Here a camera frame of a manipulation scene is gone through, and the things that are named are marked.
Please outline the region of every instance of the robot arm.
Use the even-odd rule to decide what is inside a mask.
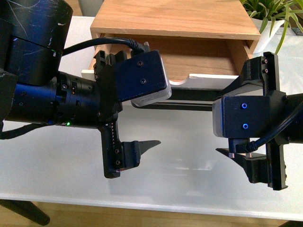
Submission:
[[[170,86],[158,51],[132,39],[101,38],[64,49],[72,9],[63,0],[0,2],[0,139],[59,125],[101,132],[104,175],[137,167],[141,155],[160,141],[120,142],[117,119],[122,102],[159,98]],[[127,59],[99,52],[96,81],[58,71],[61,57],[91,45],[116,43],[132,48]],[[29,122],[2,132],[3,120]]]

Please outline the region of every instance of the cable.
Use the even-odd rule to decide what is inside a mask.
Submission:
[[[237,145],[237,153],[250,153],[258,150],[259,147],[271,141],[275,136],[282,132],[291,122],[294,121],[295,117],[303,111],[303,102],[301,102],[279,125],[269,131],[263,138],[256,141],[252,141],[248,144]]]
[[[91,39],[91,40],[76,44],[74,46],[68,47],[63,50],[62,56],[88,48],[90,46],[97,46],[97,45],[103,45],[103,44],[124,44],[135,51],[144,52],[144,46],[142,44],[138,43],[137,41],[135,41],[134,39],[103,37],[103,38]]]
[[[22,136],[34,129],[42,128],[48,126],[47,124],[28,124],[18,129],[13,129],[9,131],[2,131],[3,122],[0,123],[0,140],[9,140],[18,136]]]

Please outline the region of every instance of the scratched black surface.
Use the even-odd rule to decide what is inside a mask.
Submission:
[[[0,0],[0,18],[12,23],[14,36],[62,52],[72,9],[63,0]]]

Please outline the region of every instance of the table surface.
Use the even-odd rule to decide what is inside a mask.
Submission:
[[[186,3],[183,0],[105,0],[91,28],[93,32],[110,34],[243,40],[260,37],[239,0],[187,0]]]
[[[90,39],[92,21],[73,17],[66,46]],[[287,94],[302,92],[302,50],[302,36],[286,36],[279,67]],[[93,53],[91,47],[63,57],[60,70],[80,76]],[[0,141],[0,198],[303,221],[303,145],[285,146],[289,187],[276,192],[250,184],[241,167],[215,151],[228,141],[213,135],[211,112],[126,105],[118,123],[122,141],[162,142],[142,156],[139,167],[106,179],[97,130],[41,128]],[[21,125],[6,121],[4,130]]]

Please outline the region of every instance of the wooden drawer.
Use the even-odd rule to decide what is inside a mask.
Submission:
[[[149,42],[152,50],[160,51],[167,75],[175,86],[200,87],[205,81],[204,74],[218,78],[239,75],[259,39],[258,30],[240,2],[187,0],[186,3],[105,0],[91,25],[92,37],[116,36]],[[219,17],[223,8],[229,11]],[[102,45],[97,50],[129,52],[127,47],[116,44]]]

